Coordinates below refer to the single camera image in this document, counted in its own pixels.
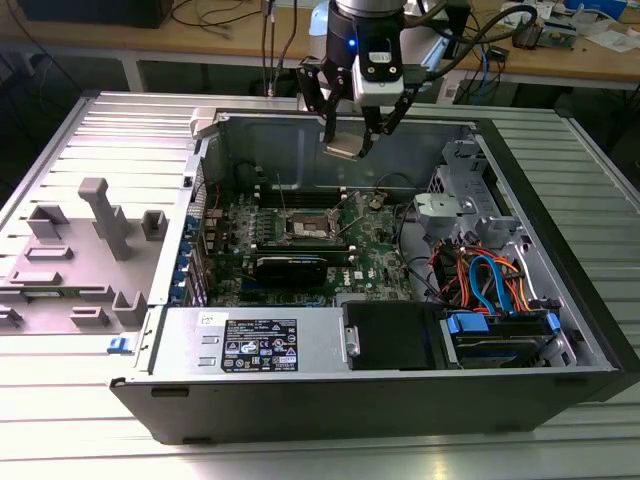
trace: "wooden table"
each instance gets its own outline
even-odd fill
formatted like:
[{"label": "wooden table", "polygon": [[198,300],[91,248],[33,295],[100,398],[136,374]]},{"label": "wooden table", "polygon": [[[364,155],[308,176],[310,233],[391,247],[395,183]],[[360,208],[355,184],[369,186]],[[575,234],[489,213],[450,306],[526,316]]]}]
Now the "wooden table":
[{"label": "wooden table", "polygon": [[[200,0],[200,10],[234,6],[231,0]],[[259,10],[260,2],[252,0],[229,12],[212,14],[209,21],[224,21]],[[112,25],[30,22],[22,11],[14,11],[28,32],[52,55],[115,58],[122,63],[131,91],[144,91],[144,79],[138,62],[145,60],[203,64],[262,64],[262,16],[253,15],[230,24],[231,39],[198,27],[181,25],[167,17],[158,29],[141,29]],[[197,23],[195,10],[187,5],[178,18]],[[309,51],[310,9],[299,9],[297,35],[287,52],[285,66],[297,65]],[[293,10],[279,8],[276,17],[275,53],[280,55],[291,34]],[[19,54],[41,53],[16,25],[4,0],[0,1],[0,50]]]},{"label": "wooden table", "polygon": [[[475,0],[477,17],[481,24],[493,17],[502,0]],[[620,18],[624,25],[614,27],[625,32],[628,27],[636,27],[640,32],[640,12],[626,9]],[[495,43],[509,50],[502,81],[541,85],[558,85],[584,88],[611,88],[633,90],[640,82],[640,48],[625,53],[616,53],[597,45],[584,37],[579,37],[572,50],[561,48],[536,48],[524,50],[513,47],[511,39]],[[450,103],[460,82],[473,77],[479,67],[478,59],[469,54],[458,67],[447,75],[440,90],[438,103]]]},{"label": "wooden table", "polygon": [[[475,0],[482,22],[494,15],[502,0]],[[201,10],[234,5],[230,0],[200,0]],[[233,11],[219,13],[211,19],[226,20],[258,9],[258,1],[247,2]],[[18,9],[19,18],[27,30],[52,54],[116,58],[122,62],[131,91],[144,91],[144,80],[138,62],[145,60],[203,64],[253,65],[262,64],[260,15],[232,24],[233,38],[200,28],[181,25],[167,18],[158,29],[147,30],[123,26],[83,25],[54,22],[29,22]],[[309,52],[309,20],[311,10],[300,9],[298,34],[287,53],[285,65],[295,66]],[[179,18],[195,21],[194,9],[185,7]],[[291,32],[293,12],[279,8],[277,15],[275,51],[280,55]],[[625,12],[623,22],[637,22],[640,13]],[[640,81],[640,49],[615,53],[604,47],[578,39],[573,50],[514,48],[510,40],[497,45],[510,51],[502,80],[516,83],[579,86],[587,88],[633,89]],[[7,52],[38,53],[39,49],[18,28],[0,1],[0,49]],[[478,60],[468,55],[458,68],[447,75],[440,102],[450,102],[451,93],[478,68]]]}]

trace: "power supply label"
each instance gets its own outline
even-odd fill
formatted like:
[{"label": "power supply label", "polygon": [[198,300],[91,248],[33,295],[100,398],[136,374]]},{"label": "power supply label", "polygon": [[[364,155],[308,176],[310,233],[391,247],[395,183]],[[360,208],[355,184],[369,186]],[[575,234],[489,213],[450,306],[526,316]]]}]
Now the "power supply label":
[{"label": "power supply label", "polygon": [[226,373],[297,372],[297,321],[227,320],[223,348]]}]

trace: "blue tab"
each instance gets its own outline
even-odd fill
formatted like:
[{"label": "blue tab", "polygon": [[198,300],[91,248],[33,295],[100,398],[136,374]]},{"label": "blue tab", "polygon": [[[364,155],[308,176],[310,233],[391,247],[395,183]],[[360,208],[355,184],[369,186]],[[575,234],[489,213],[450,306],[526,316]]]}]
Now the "blue tab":
[{"label": "blue tab", "polygon": [[182,298],[184,296],[184,288],[173,285],[169,287],[169,295],[176,298]]},{"label": "blue tab", "polygon": [[187,278],[187,274],[178,270],[176,272],[173,272],[173,276],[171,277],[171,280],[173,281],[173,283],[179,283],[183,281],[185,278]]},{"label": "blue tab", "polygon": [[192,250],[191,245],[187,242],[180,242],[180,248],[179,248],[179,252],[182,255],[185,255],[187,253],[190,253]]},{"label": "blue tab", "polygon": [[456,321],[455,315],[451,315],[447,319],[447,325],[449,327],[449,333],[451,335],[455,335],[456,333],[460,333],[460,326],[458,325],[458,322]]},{"label": "blue tab", "polygon": [[455,335],[462,332],[489,332],[489,324],[481,313],[454,313],[447,319],[449,333]]},{"label": "blue tab", "polygon": [[112,338],[109,343],[109,347],[107,348],[107,353],[131,353],[131,349],[129,348],[129,339],[125,337]]},{"label": "blue tab", "polygon": [[560,333],[562,326],[560,325],[560,320],[558,320],[558,316],[555,313],[547,313],[547,321],[549,322],[549,326],[553,333]]},{"label": "blue tab", "polygon": [[179,255],[176,263],[178,264],[178,266],[184,268],[187,265],[189,265],[189,259],[187,257],[183,257],[182,255]]}]

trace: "circuit board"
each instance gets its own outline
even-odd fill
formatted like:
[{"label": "circuit board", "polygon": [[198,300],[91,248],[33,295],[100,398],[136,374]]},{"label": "circuit board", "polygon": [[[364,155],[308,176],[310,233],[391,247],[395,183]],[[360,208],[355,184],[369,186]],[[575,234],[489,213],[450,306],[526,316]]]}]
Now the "circuit board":
[{"label": "circuit board", "polygon": [[[368,206],[371,194],[357,193],[357,201],[348,198],[338,213],[322,208],[261,208],[242,196],[230,203],[210,254],[215,278],[211,305],[322,307],[348,300],[410,300],[408,271],[392,243],[393,207],[374,210]],[[334,234],[327,233],[324,229],[334,219]],[[291,235],[286,233],[287,223],[293,225]],[[303,228],[309,228],[308,236]],[[264,288],[256,283],[251,266],[260,256],[257,245],[284,254],[294,243],[311,245],[316,255],[332,260],[326,281],[304,288]]]}]

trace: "black cable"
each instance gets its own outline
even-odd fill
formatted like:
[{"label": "black cable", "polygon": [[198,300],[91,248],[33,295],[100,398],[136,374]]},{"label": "black cable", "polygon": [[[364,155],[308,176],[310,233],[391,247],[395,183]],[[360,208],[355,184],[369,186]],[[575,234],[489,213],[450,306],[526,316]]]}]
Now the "black cable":
[{"label": "black cable", "polygon": [[282,67],[284,66],[284,57],[289,50],[289,47],[293,43],[293,40],[296,38],[296,34],[298,33],[298,0],[293,0],[293,28],[291,29],[291,35],[289,36],[289,40],[284,46],[282,50],[282,54],[280,55],[280,59],[278,60],[278,66],[276,67],[276,78],[274,80],[273,91],[275,93],[276,88],[278,86],[278,78],[280,77],[280,73],[282,72]]},{"label": "black cable", "polygon": [[[527,23],[519,25],[515,30],[509,32],[507,34],[507,36],[505,36],[504,38],[507,38],[507,37],[509,37],[511,35],[515,35],[518,31],[522,31],[522,30],[524,30],[526,28],[529,28],[538,19],[537,10],[535,8],[533,8],[533,7],[530,7],[529,5],[516,5],[514,7],[507,8],[506,10],[503,10],[498,15],[496,15],[491,20],[489,20],[478,31],[478,33],[469,41],[469,43],[465,44],[465,47],[460,52],[458,52],[456,57],[451,62],[449,62],[449,64],[447,64],[445,67],[441,68],[440,70],[438,70],[436,72],[427,72],[427,75],[425,75],[424,82],[426,83],[426,82],[429,82],[429,81],[436,80],[437,78],[443,77],[444,75],[449,73],[451,70],[456,68],[458,66],[458,64],[462,61],[462,59],[464,59],[467,56],[467,54],[473,49],[473,47],[475,47],[481,40],[483,40],[483,38],[486,35],[486,33],[489,30],[491,30],[491,28],[493,28],[493,26],[495,24],[497,24],[503,18],[508,17],[509,15],[511,15],[513,13],[517,13],[517,12],[528,12],[528,13],[531,14],[531,18],[529,19],[529,21]],[[495,42],[496,38],[497,37],[492,37],[490,39],[484,39],[482,41],[482,43]]]},{"label": "black cable", "polygon": [[441,37],[444,37],[448,40],[452,40],[454,42],[458,42],[458,43],[466,43],[466,44],[473,44],[476,45],[477,43],[494,43],[497,42],[499,40],[504,40],[505,38],[509,38],[514,36],[517,33],[520,33],[524,30],[526,30],[527,28],[531,27],[535,21],[538,18],[538,11],[534,8],[531,7],[529,5],[516,5],[514,7],[511,8],[507,8],[506,10],[503,10],[502,12],[498,13],[498,15],[496,15],[495,17],[493,17],[491,20],[489,20],[489,22],[487,22],[487,25],[491,24],[491,27],[489,29],[487,29],[487,31],[489,31],[491,28],[493,28],[493,26],[498,23],[500,20],[502,20],[505,17],[508,17],[509,15],[511,15],[512,13],[516,13],[516,12],[529,12],[531,14],[531,18],[529,19],[529,21],[525,24],[521,24],[518,25],[514,30],[505,32],[505,33],[500,33],[498,35],[495,35],[493,37],[489,37],[489,38],[485,38],[479,42],[474,41],[473,38],[466,38],[466,37],[461,37],[458,35],[454,35],[452,33],[446,32],[445,30],[442,30],[436,26],[431,26],[431,28]]},{"label": "black cable", "polygon": [[205,22],[205,21],[200,21],[200,23],[192,23],[192,22],[187,22],[185,20],[181,20],[176,16],[176,13],[178,10],[180,10],[182,7],[184,7],[185,5],[187,5],[188,3],[191,3],[193,0],[183,0],[182,2],[180,2],[178,5],[176,5],[175,7],[173,7],[171,9],[171,12],[169,13],[169,15],[171,16],[171,18],[178,22],[181,25],[184,25],[186,27],[219,27],[221,25],[227,25],[229,23],[234,23],[237,22],[238,20],[243,20],[247,17],[251,17],[253,15],[258,15],[259,13],[262,13],[262,10],[256,10],[254,12],[249,12],[249,13],[245,13],[244,15],[240,15],[238,17],[235,18],[230,18],[229,20],[222,20],[220,22]]},{"label": "black cable", "polygon": [[264,12],[262,18],[262,90],[263,96],[267,96],[267,20],[269,19],[267,12]]},{"label": "black cable", "polygon": [[427,10],[424,8],[424,2],[423,0],[417,0],[416,2],[418,4],[418,8],[420,9],[420,13],[422,15],[426,15],[427,14]]},{"label": "black cable", "polygon": [[13,85],[8,87],[7,92],[10,91],[11,89],[13,89],[14,87],[19,85],[20,88],[22,88],[22,91],[26,95],[28,95],[29,97],[42,99],[43,101],[45,101],[47,103],[50,103],[51,105],[56,106],[56,107],[60,108],[61,110],[64,110],[65,112],[68,112],[70,110],[69,107],[65,107],[63,105],[60,105],[58,102],[56,102],[55,100],[52,100],[50,97],[48,97],[46,95],[35,94],[35,93],[31,92],[30,90],[28,90],[27,87],[24,85],[24,81],[28,80],[29,77],[26,77],[21,72],[16,71],[13,68],[13,66],[4,58],[4,56],[2,54],[0,54],[0,61],[4,64],[5,67],[7,67],[7,69],[11,72],[12,75],[15,75],[16,79],[18,80]]},{"label": "black cable", "polygon": [[[478,32],[480,30],[480,22],[478,21],[478,17],[476,17],[476,15],[473,12],[471,12],[471,18],[473,19],[473,21],[476,24],[476,30],[475,31]],[[482,45],[480,45],[480,48],[482,49],[483,55],[486,55],[486,53],[484,51],[484,47],[482,47]],[[454,105],[458,105],[462,101],[464,96],[469,94],[469,91],[471,90],[473,82],[476,81],[476,78],[478,77],[478,74],[480,73],[480,70],[482,70],[482,67],[484,65],[484,58],[478,57],[478,55],[476,54],[476,51],[474,49],[471,49],[471,51],[473,52],[473,55],[476,57],[476,59],[478,59],[478,62],[480,62],[480,63],[478,64],[478,68],[476,69],[475,73],[473,74],[473,78],[469,81],[467,86],[462,90],[462,93],[460,94],[460,96],[456,100],[454,100],[454,102],[453,102]]]},{"label": "black cable", "polygon": [[405,28],[416,28],[426,26],[431,20],[435,18],[442,10],[444,10],[449,3],[448,0],[440,0],[433,8],[430,8],[428,12],[420,15],[419,17],[408,16],[405,17]]},{"label": "black cable", "polygon": [[419,259],[422,259],[422,258],[425,258],[425,259],[428,260],[428,257],[414,257],[411,260],[407,260],[407,258],[404,255],[404,252],[402,250],[402,230],[404,228],[404,224],[407,221],[407,215],[409,214],[409,210],[411,210],[411,207],[413,207],[413,206],[414,206],[413,202],[407,206],[407,208],[404,211],[404,215],[402,216],[402,221],[400,222],[400,227],[398,228],[398,236],[397,236],[398,255],[400,256],[400,259],[402,260],[402,263],[404,263],[404,265],[407,267],[407,270],[409,271],[409,273],[411,275],[413,275],[418,281],[420,281],[420,283],[422,283],[425,287],[427,287],[427,290],[429,290],[429,293],[431,293],[438,300],[438,302],[440,302],[440,305],[442,305],[444,307],[449,307],[449,308],[462,309],[462,307],[460,307],[460,305],[454,305],[454,304],[446,302],[442,298],[442,295],[440,295],[440,292],[438,291],[438,289],[436,287],[434,287],[433,285],[431,285],[426,278],[424,278],[422,275],[420,275],[418,272],[416,272],[411,267],[411,263],[413,261],[419,260]]},{"label": "black cable", "polygon": [[53,58],[51,56],[51,54],[49,52],[47,52],[45,50],[45,48],[40,44],[40,42],[38,42],[35,38],[33,38],[33,36],[27,31],[27,29],[24,27],[24,25],[22,25],[22,23],[20,22],[20,20],[18,19],[18,16],[16,15],[16,12],[13,10],[13,8],[11,7],[11,3],[9,0],[5,0],[5,4],[7,5],[7,9],[9,10],[9,14],[11,15],[11,17],[13,18],[13,21],[16,22],[16,25],[20,28],[20,30],[22,30],[22,33],[24,33],[29,40],[31,40],[31,42],[38,47],[42,53],[44,53],[47,57],[49,57],[49,59],[53,62],[53,64],[58,68],[58,70],[60,70],[62,72],[62,74],[67,77],[67,79],[69,80],[69,82],[71,82],[71,84],[79,91],[82,92],[82,87],[80,87],[80,85],[78,84],[78,82],[76,82],[73,77],[71,75],[69,75],[69,73],[60,66],[60,64],[56,61],[55,58]]},{"label": "black cable", "polygon": [[411,178],[409,178],[409,176],[405,173],[402,172],[389,172],[389,173],[385,173],[383,176],[381,176],[378,180],[376,180],[376,183],[373,184],[373,188],[374,190],[378,190],[380,188],[380,184],[383,182],[383,180],[386,180],[389,177],[400,177],[402,178],[405,182],[407,182],[409,185],[411,185],[413,187],[414,190],[416,191],[420,191],[420,187],[418,187],[415,182],[413,180],[411,180]]},{"label": "black cable", "polygon": [[269,89],[268,93],[270,96],[276,96],[275,86],[274,86],[274,70],[273,70],[273,50],[275,49],[276,44],[276,22],[275,19],[271,18],[271,53],[269,55]]},{"label": "black cable", "polygon": [[[481,94],[481,97],[485,97],[487,95],[489,95],[490,93],[492,93],[497,87],[500,86],[500,78],[502,76],[502,72],[504,71],[504,63],[500,63],[498,62],[498,73],[491,79],[489,80],[487,83],[484,84],[484,88],[488,87],[489,85],[491,85],[494,82],[498,82],[497,85],[492,89],[492,90],[485,90],[485,92],[483,94]],[[480,92],[480,89],[482,88],[482,86],[478,86],[478,88],[476,88],[473,92],[469,92],[469,98],[471,97],[475,97],[478,92]]]},{"label": "black cable", "polygon": [[416,272],[411,267],[411,265],[409,265],[409,262],[407,262],[407,258],[404,256],[404,252],[402,251],[402,230],[404,229],[404,224],[407,221],[407,215],[409,214],[409,210],[411,210],[412,205],[413,203],[408,205],[407,208],[404,210],[404,215],[402,215],[402,221],[400,222],[400,227],[398,227],[398,236],[397,236],[398,255],[400,255],[400,259],[402,260],[402,263],[407,267],[407,270],[409,270],[409,273],[413,275],[415,278],[417,278],[420,281],[420,283],[422,283],[425,287],[427,287],[427,289],[437,298],[440,296],[440,292],[438,292],[438,290],[436,290],[436,288],[433,285],[427,282],[426,278],[424,278],[422,275]]},{"label": "black cable", "polygon": [[[2,79],[1,76],[0,76],[0,88],[4,88],[4,80]],[[27,125],[24,123],[24,120],[22,119],[22,115],[20,115],[20,110],[18,110],[18,106],[13,101],[13,96],[11,96],[11,92],[7,92],[6,97],[9,102],[9,107],[13,112],[13,115],[11,116],[14,120],[14,123],[18,131],[27,139],[31,148],[34,151],[37,151],[38,147],[36,146],[36,141],[33,135],[31,135],[31,132],[29,131],[29,129],[27,128]]]}]

